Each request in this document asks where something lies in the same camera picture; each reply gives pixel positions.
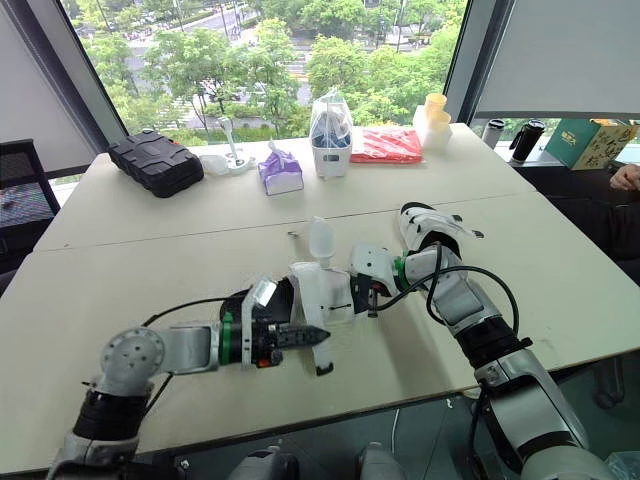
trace white thermos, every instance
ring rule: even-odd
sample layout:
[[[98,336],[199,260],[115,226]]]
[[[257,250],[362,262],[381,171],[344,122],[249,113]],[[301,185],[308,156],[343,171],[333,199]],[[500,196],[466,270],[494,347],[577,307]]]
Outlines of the white thermos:
[[[482,133],[482,141],[489,145],[491,148],[496,148],[500,135],[504,130],[504,122],[497,118],[492,118],[487,122]]]

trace yellow cup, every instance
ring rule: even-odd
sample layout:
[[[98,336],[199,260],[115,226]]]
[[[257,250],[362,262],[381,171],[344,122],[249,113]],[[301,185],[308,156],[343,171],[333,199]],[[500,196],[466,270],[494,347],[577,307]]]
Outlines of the yellow cup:
[[[432,112],[441,112],[446,104],[447,97],[441,93],[430,93],[427,95],[424,101],[424,110],[427,117],[430,117]]]
[[[427,117],[427,125],[431,130],[441,130],[446,128],[451,121],[451,115],[442,110],[432,111]]]

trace black thermos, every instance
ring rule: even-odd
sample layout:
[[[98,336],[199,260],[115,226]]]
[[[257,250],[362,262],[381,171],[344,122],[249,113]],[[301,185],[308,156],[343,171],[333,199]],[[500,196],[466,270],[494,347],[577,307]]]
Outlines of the black thermos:
[[[533,119],[524,124],[509,146],[509,150],[515,148],[511,160],[524,162],[538,142],[542,132],[544,132],[544,123],[540,120]]]

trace black hard case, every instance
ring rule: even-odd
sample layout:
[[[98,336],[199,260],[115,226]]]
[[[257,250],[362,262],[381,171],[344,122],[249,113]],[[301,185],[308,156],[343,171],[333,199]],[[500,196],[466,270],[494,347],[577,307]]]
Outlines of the black hard case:
[[[204,176],[196,155],[151,130],[109,145],[108,152],[113,163],[156,197],[170,197]]]

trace green ring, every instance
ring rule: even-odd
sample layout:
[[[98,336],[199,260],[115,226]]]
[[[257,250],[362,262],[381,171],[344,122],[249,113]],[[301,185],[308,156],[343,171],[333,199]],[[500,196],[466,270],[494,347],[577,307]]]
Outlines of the green ring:
[[[220,351],[220,364],[229,365],[229,356],[231,354],[231,322],[233,316],[230,312],[226,312],[222,317],[222,345]]]
[[[394,266],[396,267],[396,270],[398,272],[398,278],[400,279],[400,285],[402,285],[402,288],[409,288],[409,282],[407,281],[407,276],[404,273],[404,263],[405,263],[405,259],[406,257],[396,257],[393,261]]]

